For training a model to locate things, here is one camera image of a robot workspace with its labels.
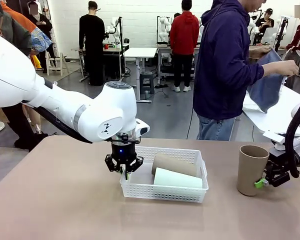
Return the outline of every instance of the navy blue jacket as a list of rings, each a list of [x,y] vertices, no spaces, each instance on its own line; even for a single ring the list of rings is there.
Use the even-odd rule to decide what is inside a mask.
[[[264,75],[262,66],[248,62],[249,14],[238,0],[221,6],[223,1],[213,0],[201,17],[207,31],[201,38],[193,93],[195,112],[217,121],[239,116],[248,86]]]

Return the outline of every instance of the basket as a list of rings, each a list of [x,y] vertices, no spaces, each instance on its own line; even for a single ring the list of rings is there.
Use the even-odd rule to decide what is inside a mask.
[[[138,156],[143,157],[143,165],[136,172],[132,172],[128,180],[126,180],[125,174],[122,174],[120,183],[126,198],[203,202],[209,186],[206,165],[200,151],[140,146],[136,146],[135,151]],[[154,185],[155,176],[151,174],[151,170],[155,155],[158,153],[195,164],[196,177],[202,179],[202,188]]]

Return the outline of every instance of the cup rim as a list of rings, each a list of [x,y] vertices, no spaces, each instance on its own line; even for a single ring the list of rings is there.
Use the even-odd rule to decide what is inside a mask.
[[[258,149],[262,149],[262,150],[264,150],[264,151],[267,152],[267,156],[263,156],[263,157],[250,156],[250,155],[248,155],[248,154],[246,154],[246,153],[244,153],[244,152],[242,151],[242,148],[243,148],[243,147],[256,147],[256,148],[258,148]],[[261,146],[257,146],[257,145],[243,145],[243,146],[240,147],[240,153],[242,153],[243,155],[245,155],[245,156],[247,156],[247,157],[254,158],[254,159],[264,159],[264,158],[269,158],[269,156],[270,156],[270,153],[269,153],[268,150],[266,150],[265,148],[263,148],[263,147],[261,147]]]

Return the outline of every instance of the tan cup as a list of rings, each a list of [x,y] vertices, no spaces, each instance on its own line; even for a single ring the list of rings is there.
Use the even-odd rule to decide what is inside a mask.
[[[157,168],[166,169],[175,173],[185,174],[193,177],[197,176],[196,165],[178,160],[174,157],[170,157],[169,155],[162,153],[157,153],[154,156],[151,171],[152,175],[156,174]]]
[[[263,176],[269,152],[262,147],[246,145],[240,148],[237,190],[246,196],[255,196],[255,182]]]

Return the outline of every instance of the concrete floor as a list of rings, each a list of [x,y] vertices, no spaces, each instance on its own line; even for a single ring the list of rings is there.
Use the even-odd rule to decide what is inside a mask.
[[[101,91],[102,87],[90,86],[89,80],[79,82],[81,73],[76,70],[79,69],[78,63],[71,63],[70,74],[61,77],[59,72],[52,73],[51,76],[46,76],[50,81],[57,81],[58,86],[69,91],[77,91],[83,93],[91,98],[95,98]],[[127,66],[131,69],[131,76],[125,78],[123,81],[134,85],[136,82],[136,71],[133,63],[128,63]],[[300,79],[296,81],[295,90],[300,93]],[[156,94],[150,100],[151,104],[138,103],[137,104],[137,118],[145,121],[150,125],[150,132],[145,138],[162,138],[162,139],[186,139],[188,129],[189,139],[196,139],[199,129],[199,119],[193,113],[192,121],[192,104],[193,92],[176,93],[171,91],[171,88],[156,89]],[[49,135],[58,133],[63,135],[63,132],[55,128],[52,124],[42,119],[42,130]],[[0,180],[11,171],[22,158],[27,154],[23,150],[13,148],[14,142],[18,136],[8,127],[0,132]],[[269,140],[262,136],[257,130],[253,130],[253,124],[244,115],[240,123],[238,136],[236,141],[240,142],[269,142]]]

